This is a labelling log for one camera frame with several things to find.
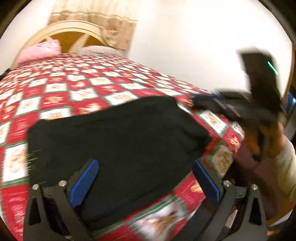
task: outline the hand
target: hand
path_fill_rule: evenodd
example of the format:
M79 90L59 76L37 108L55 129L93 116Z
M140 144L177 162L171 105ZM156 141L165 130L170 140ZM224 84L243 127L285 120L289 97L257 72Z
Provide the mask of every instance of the hand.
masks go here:
M266 138L270 139L270 148L268 150L268 156L270 158L276 157L279 153L281 153L286 144L287 140L284 135L284 127L282 123L278 123L277 125L273 126L260 126L260 130ZM258 146L256 133L254 131L244 128L245 131L245 139L250 152L255 155L259 155L261 150Z

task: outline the green led strip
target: green led strip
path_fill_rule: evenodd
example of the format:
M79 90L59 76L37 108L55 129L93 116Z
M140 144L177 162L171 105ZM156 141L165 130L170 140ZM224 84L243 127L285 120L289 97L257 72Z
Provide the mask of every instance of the green led strip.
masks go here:
M268 65L271 67L271 69L274 71L274 73L277 75L277 76L279 76L279 73L276 71L276 69L272 66L272 64L269 62L269 61L267 61L267 63L268 63Z

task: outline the arched headboard frame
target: arched headboard frame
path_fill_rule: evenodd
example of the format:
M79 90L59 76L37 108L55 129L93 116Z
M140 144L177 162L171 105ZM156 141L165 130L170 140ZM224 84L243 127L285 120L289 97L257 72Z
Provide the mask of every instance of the arched headboard frame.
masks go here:
M44 29L40 30L38 33L33 35L18 52L17 56L13 61L11 69L15 69L18 66L17 59L20 52L23 49L26 49L32 45L38 44L45 39L50 39L51 36L55 34L65 33L65 32L84 33L84 35L79 37L75 41L75 43L70 47L68 51L69 53L75 53L79 47L83 47L90 36L96 38L103 45L109 47L109 45L101 37L101 29L99 26L93 23L80 21L80 20L60 21L60 22L56 22L51 25L48 25L47 27L45 27Z

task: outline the checkered bedspread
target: checkered bedspread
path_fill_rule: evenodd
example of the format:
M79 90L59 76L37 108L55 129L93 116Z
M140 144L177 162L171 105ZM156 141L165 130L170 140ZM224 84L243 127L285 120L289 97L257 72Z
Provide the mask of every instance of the checkered bedspread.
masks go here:
M63 54L11 71L0 82L0 213L12 234L22 240L30 168L26 131L39 119L87 114L146 96L174 96L209 131L212 141L203 160L223 176L243 131L223 116L192 111L193 93L207 91L119 56ZM170 240L204 198L189 173L161 200L94 235L102 241Z

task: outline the silver screw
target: silver screw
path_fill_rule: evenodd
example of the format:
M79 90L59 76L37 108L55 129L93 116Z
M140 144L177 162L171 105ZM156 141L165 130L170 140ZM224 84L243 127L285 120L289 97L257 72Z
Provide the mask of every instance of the silver screw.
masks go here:
M256 191L256 190L258 189L258 186L257 186L256 184L252 184L252 185L251 185L251 188L252 188L254 191Z
M39 188L39 185L38 184L34 184L33 186L32 186L32 189L33 190L37 190Z
M60 187L64 187L64 186L66 186L67 185L67 182L65 181L65 180L61 180L60 182L59 182L59 186Z
M231 181L225 180L223 181L224 186L230 187L232 185Z

